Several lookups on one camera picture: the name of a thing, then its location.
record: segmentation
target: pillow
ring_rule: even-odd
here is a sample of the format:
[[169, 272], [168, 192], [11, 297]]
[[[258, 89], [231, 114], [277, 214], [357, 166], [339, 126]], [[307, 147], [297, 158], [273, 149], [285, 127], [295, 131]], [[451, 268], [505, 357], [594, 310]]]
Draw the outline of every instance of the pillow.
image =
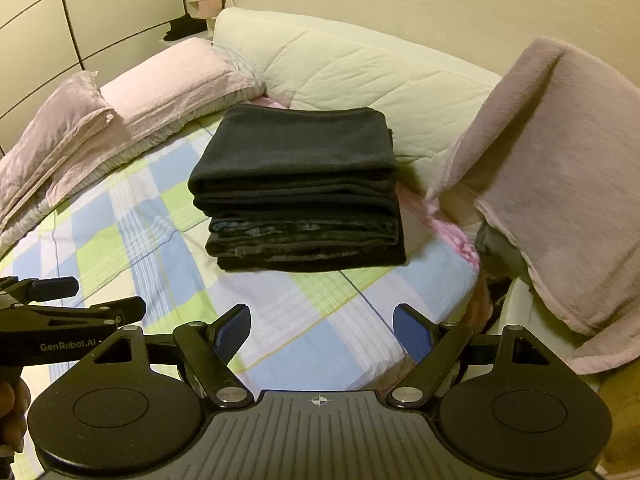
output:
[[232, 49], [191, 38], [104, 85], [116, 117], [56, 172], [47, 201], [60, 201], [178, 132], [187, 122], [264, 94], [252, 64]]
[[0, 230], [79, 146], [113, 119], [94, 75], [82, 71], [66, 79], [0, 160]]

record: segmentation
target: human hand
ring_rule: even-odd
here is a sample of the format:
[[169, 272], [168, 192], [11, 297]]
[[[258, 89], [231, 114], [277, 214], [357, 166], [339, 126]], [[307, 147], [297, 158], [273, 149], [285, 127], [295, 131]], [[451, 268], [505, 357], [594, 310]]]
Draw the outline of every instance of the human hand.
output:
[[27, 384], [20, 380], [15, 390], [0, 382], [0, 445], [8, 444], [16, 453], [24, 449], [27, 421], [24, 414], [31, 403]]

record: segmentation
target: black cloth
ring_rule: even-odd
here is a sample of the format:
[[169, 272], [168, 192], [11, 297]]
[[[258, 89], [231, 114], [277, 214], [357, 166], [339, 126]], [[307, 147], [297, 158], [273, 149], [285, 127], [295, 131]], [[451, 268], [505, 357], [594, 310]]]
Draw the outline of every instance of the black cloth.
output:
[[396, 160], [384, 115], [236, 105], [189, 190], [223, 269], [403, 263]]

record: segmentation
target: folded clothes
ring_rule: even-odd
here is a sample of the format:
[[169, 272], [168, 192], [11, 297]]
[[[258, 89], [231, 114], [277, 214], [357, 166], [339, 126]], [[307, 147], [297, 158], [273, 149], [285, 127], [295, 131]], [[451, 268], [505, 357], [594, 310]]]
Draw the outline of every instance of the folded clothes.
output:
[[395, 265], [405, 260], [395, 169], [375, 110], [236, 105], [188, 187], [223, 269]]

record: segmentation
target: plaid bed sheet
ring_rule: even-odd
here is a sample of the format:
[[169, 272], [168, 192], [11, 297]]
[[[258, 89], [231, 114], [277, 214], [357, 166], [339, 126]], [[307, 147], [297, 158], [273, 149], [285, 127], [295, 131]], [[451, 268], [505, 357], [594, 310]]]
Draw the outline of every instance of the plaid bed sheet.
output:
[[[391, 386], [412, 366], [392, 333], [394, 307], [409, 303], [440, 321], [464, 303], [475, 270], [401, 204], [407, 266], [223, 272], [204, 250], [208, 222], [186, 185], [221, 118], [188, 124], [63, 203], [0, 260], [0, 276], [75, 276], [78, 295], [50, 302], [63, 306], [139, 295], [147, 304], [140, 323], [146, 333], [211, 322], [245, 303], [252, 333], [230, 367], [254, 394]], [[71, 365], [31, 367], [23, 376], [36, 396]], [[170, 367], [157, 370], [177, 376]], [[27, 437], [14, 472], [23, 480], [41, 471]]]

